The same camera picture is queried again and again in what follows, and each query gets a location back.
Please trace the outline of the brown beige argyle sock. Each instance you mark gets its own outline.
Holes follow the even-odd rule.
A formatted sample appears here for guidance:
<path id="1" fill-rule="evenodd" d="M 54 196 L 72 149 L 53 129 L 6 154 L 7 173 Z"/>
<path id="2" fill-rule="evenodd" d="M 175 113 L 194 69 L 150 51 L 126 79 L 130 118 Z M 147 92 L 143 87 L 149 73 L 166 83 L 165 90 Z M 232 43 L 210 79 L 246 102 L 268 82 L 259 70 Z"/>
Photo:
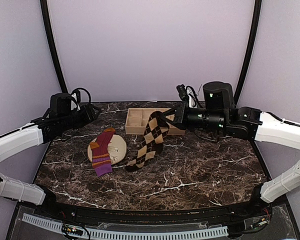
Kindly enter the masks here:
<path id="1" fill-rule="evenodd" d="M 148 119 L 143 132 L 143 140 L 140 149 L 137 151 L 136 158 L 129 161 L 125 166 L 128 172 L 136 172 L 146 166 L 155 155 L 163 151 L 164 141 L 170 130 L 169 124 L 161 117 L 161 111 L 154 111 Z"/>

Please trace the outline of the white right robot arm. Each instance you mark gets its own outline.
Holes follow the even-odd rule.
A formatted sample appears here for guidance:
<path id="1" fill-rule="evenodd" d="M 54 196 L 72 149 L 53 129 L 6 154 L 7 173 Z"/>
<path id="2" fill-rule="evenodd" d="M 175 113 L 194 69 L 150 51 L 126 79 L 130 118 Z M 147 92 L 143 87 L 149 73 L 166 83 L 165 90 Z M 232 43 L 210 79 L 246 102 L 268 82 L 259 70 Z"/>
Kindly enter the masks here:
<path id="1" fill-rule="evenodd" d="M 178 85 L 182 104 L 160 114 L 160 118 L 180 130 L 204 129 L 234 138 L 279 144 L 300 150 L 300 123 L 280 118 L 252 107 L 237 108 L 233 89 L 220 81 L 203 85 L 205 108 L 189 106 L 185 86 Z M 256 217 L 265 205 L 300 186 L 300 160 L 278 177 L 253 189 L 245 213 Z"/>

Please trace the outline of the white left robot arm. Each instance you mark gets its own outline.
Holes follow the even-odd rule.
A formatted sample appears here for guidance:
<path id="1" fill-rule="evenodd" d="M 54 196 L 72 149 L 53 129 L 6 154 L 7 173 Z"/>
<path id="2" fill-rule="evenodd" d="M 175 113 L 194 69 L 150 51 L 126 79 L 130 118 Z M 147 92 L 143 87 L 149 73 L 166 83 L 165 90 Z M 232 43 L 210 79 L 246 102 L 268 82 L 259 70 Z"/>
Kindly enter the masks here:
<path id="1" fill-rule="evenodd" d="M 100 113 L 101 109 L 92 104 L 82 105 L 64 115 L 55 115 L 51 109 L 47 109 L 42 117 L 0 136 L 0 164 L 27 149 L 49 143 L 68 130 L 77 130 L 90 124 Z M 0 197 L 40 206 L 48 217 L 57 218 L 61 208 L 48 198 L 48 194 L 47 189 L 0 172 Z"/>

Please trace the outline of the wooden compartment tray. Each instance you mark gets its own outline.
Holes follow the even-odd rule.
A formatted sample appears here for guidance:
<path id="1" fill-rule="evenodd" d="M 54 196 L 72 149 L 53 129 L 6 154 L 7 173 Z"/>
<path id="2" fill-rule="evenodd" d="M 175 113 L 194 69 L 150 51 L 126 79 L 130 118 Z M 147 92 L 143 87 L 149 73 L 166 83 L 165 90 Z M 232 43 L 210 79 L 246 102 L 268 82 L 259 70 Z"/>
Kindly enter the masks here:
<path id="1" fill-rule="evenodd" d="M 125 122 L 126 135 L 143 135 L 150 115 L 155 111 L 165 112 L 168 108 L 129 108 Z"/>

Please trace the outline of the round beige plate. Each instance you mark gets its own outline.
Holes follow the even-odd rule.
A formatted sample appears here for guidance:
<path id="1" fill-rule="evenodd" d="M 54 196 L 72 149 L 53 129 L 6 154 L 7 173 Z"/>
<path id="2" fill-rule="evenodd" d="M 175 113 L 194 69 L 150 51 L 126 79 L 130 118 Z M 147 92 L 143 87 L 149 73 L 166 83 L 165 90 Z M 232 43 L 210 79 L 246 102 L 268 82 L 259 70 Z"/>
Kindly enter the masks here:
<path id="1" fill-rule="evenodd" d="M 109 152 L 111 164 L 118 164 L 126 157 L 127 143 L 120 135 L 114 134 L 108 144 L 107 150 Z"/>

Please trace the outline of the purple maroon striped sock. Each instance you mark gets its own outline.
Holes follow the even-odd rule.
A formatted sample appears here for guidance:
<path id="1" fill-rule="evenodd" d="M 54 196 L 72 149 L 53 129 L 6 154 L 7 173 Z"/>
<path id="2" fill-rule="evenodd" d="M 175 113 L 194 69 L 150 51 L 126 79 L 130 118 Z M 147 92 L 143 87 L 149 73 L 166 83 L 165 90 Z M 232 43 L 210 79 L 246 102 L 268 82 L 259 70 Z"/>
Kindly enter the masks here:
<path id="1" fill-rule="evenodd" d="M 89 144 L 92 152 L 92 168 L 98 177 L 112 172 L 112 162 L 108 152 L 108 145 L 115 132 L 114 128 L 107 128 L 97 136 L 96 141 Z"/>

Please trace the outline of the black front rail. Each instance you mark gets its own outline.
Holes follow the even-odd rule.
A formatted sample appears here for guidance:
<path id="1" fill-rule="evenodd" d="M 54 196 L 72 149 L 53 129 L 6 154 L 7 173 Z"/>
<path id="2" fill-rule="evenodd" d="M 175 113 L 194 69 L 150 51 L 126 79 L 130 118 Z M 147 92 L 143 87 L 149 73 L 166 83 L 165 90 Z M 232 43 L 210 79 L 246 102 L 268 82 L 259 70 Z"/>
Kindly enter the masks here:
<path id="1" fill-rule="evenodd" d="M 260 206 L 252 208 L 248 202 L 219 207 L 167 211 L 111 210 L 51 202 L 36 206 L 35 212 L 68 222 L 72 221 L 87 225 L 96 225 L 101 222 L 121 224 L 180 224 L 202 221 L 232 224 L 267 214 L 264 208 Z"/>

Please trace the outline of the black left frame post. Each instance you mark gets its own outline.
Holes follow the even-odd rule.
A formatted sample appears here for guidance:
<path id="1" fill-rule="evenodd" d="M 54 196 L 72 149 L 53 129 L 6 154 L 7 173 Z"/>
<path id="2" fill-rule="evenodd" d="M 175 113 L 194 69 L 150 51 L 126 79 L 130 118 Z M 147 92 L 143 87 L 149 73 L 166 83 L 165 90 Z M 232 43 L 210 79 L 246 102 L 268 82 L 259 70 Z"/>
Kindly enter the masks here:
<path id="1" fill-rule="evenodd" d="M 41 15 L 42 15 L 42 20 L 43 20 L 45 35 L 46 35 L 53 67 L 54 67 L 55 74 L 57 77 L 57 82 L 58 82 L 61 92 L 68 93 L 69 91 L 68 91 L 68 88 L 66 85 L 66 81 L 64 78 L 64 74 L 62 71 L 62 67 L 61 67 L 61 63 L 60 63 L 60 59 L 58 56 L 57 47 L 56 47 L 56 43 L 55 43 L 48 1 L 40 0 L 39 2 L 40 2 L 40 9 L 41 9 Z"/>

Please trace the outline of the black frame post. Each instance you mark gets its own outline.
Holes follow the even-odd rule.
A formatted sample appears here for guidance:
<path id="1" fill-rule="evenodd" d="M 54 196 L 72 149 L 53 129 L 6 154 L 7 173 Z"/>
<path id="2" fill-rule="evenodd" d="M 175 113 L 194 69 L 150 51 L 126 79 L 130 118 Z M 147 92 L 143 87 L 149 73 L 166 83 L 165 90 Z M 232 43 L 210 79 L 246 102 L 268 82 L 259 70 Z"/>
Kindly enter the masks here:
<path id="1" fill-rule="evenodd" d="M 260 15 L 261 15 L 261 8 L 262 8 L 262 0 L 255 0 L 254 1 L 254 8 L 253 8 L 253 15 L 252 15 L 252 20 L 251 20 L 251 26 L 250 26 L 250 31 L 249 31 L 249 36 L 248 36 L 248 41 L 247 41 L 247 46 L 246 46 L 246 51 L 242 63 L 242 68 L 240 71 L 240 75 L 238 78 L 237 86 L 235 88 L 234 92 L 234 102 L 237 105 L 245 84 L 245 80 L 248 74 L 248 69 L 250 66 L 253 50 L 254 50 L 254 45 L 256 41 L 256 36 L 257 36 L 257 31 L 258 31 L 258 26 L 259 26 L 259 20 L 260 20 Z"/>
<path id="2" fill-rule="evenodd" d="M 53 67 L 54 67 L 55 74 L 57 77 L 57 82 L 58 82 L 61 92 L 68 93 L 69 91 L 68 91 L 68 88 L 66 85 L 66 81 L 64 78 L 64 74 L 62 71 L 62 67 L 61 67 L 61 63 L 60 63 L 60 59 L 58 56 L 57 47 L 56 47 L 56 43 L 55 43 L 48 1 L 40 0 L 39 2 L 40 2 L 40 9 L 41 9 L 41 15 L 42 15 L 42 20 L 43 20 L 45 35 L 46 35 Z"/>

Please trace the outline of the black right frame post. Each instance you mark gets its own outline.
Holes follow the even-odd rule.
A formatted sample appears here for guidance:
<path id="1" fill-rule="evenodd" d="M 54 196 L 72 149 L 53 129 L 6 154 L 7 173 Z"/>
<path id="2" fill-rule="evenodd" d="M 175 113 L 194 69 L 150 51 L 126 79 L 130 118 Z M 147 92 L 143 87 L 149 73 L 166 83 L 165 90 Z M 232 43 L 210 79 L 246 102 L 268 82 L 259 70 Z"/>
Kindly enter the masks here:
<path id="1" fill-rule="evenodd" d="M 237 86 L 235 88 L 234 92 L 234 102 L 237 105 L 245 84 L 245 80 L 248 74 L 248 69 L 250 66 L 253 50 L 254 50 L 254 45 L 256 41 L 256 36 L 257 36 L 257 31 L 258 31 L 258 26 L 259 26 L 259 20 L 260 20 L 260 15 L 261 15 L 261 8 L 262 8 L 262 0 L 255 0 L 254 1 L 254 8 L 253 8 L 253 15 L 252 15 L 252 20 L 251 20 L 251 26 L 250 26 L 250 31 L 249 31 L 249 36 L 248 36 L 248 41 L 247 41 L 247 46 L 246 46 L 246 51 L 242 63 L 242 68 L 240 71 L 240 75 L 238 78 Z"/>

